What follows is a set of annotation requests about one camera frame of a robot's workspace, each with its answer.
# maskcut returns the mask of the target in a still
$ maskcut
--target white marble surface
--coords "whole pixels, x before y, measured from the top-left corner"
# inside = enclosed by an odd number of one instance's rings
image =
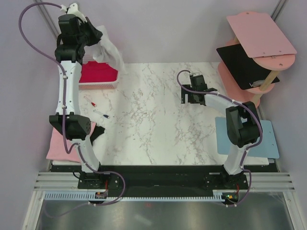
[[[127,64],[115,90],[80,91],[81,114],[106,130],[94,142],[101,164],[116,165],[216,165],[215,117],[219,112],[199,104],[181,104],[176,81],[182,69],[201,72],[208,84],[225,94],[217,73],[218,63]],[[189,84],[183,73],[180,81]],[[97,107],[88,103],[90,98]],[[94,109],[110,116],[104,118]],[[246,164],[265,165],[266,158],[247,157]]]

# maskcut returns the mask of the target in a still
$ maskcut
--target light blue board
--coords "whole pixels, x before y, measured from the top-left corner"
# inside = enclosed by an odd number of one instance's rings
[[[261,120],[261,126],[263,129],[263,140],[260,145],[251,148],[249,157],[265,157],[265,158],[279,158],[279,153],[276,145],[276,139],[273,132],[273,126],[271,121]],[[227,135],[226,118],[216,117],[216,140],[217,140],[217,152],[222,155],[228,155],[230,149],[230,140]]]

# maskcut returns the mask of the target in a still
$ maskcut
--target robotic arm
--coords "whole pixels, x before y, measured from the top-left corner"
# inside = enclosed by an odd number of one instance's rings
[[[233,101],[227,101],[216,95],[197,93],[217,91],[214,88],[208,89],[203,75],[190,74],[190,82],[191,85],[183,85],[181,89],[181,102],[185,103],[186,95],[188,95],[189,103],[212,107],[226,116],[227,135],[232,144],[224,164],[224,174],[226,176],[238,175],[243,171],[248,147],[255,143],[260,137],[260,131],[255,120],[244,108],[235,106]],[[260,121],[253,102],[242,104],[255,115],[258,121]]]
[[[76,3],[68,9],[62,6],[67,14],[59,17],[61,34],[57,39],[55,51],[56,60],[66,70],[64,76],[59,68],[59,100],[56,114],[49,116],[51,125],[63,135],[63,112],[65,112],[65,134],[71,143],[78,143],[85,162],[94,170],[99,168],[90,142],[91,121],[88,117],[80,115],[79,109],[79,80],[81,77],[82,59],[85,54],[84,47],[92,46],[100,41],[102,33],[95,29],[87,17],[78,11]],[[92,171],[82,162],[82,171]]]

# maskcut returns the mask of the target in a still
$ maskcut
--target pink shelf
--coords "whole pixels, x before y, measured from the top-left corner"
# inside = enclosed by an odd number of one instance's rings
[[[244,12],[227,20],[250,58],[296,54],[296,50],[267,13]]]
[[[239,42],[236,42],[235,40],[230,40],[226,43],[226,46],[232,46],[239,44]],[[218,71],[221,76],[221,79],[223,81],[224,87],[226,89],[227,95],[235,100],[241,101],[241,102],[248,102],[251,101],[253,96],[255,94],[263,94],[271,91],[274,87],[274,83],[269,86],[269,88],[265,91],[260,91],[259,87],[252,88],[249,90],[242,90],[236,81],[234,80],[233,76],[229,72],[228,68],[224,64],[224,62],[221,62],[218,66]]]

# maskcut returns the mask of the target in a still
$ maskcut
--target pink towel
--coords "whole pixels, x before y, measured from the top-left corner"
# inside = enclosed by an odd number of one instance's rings
[[[93,133],[96,126],[95,122],[91,124],[91,133]],[[68,149],[71,147],[71,142],[67,140]],[[46,156],[49,160],[55,161],[74,161],[80,163],[80,158],[76,148],[73,148],[70,154],[67,154],[64,148],[63,136],[55,129],[52,130],[49,152]]]

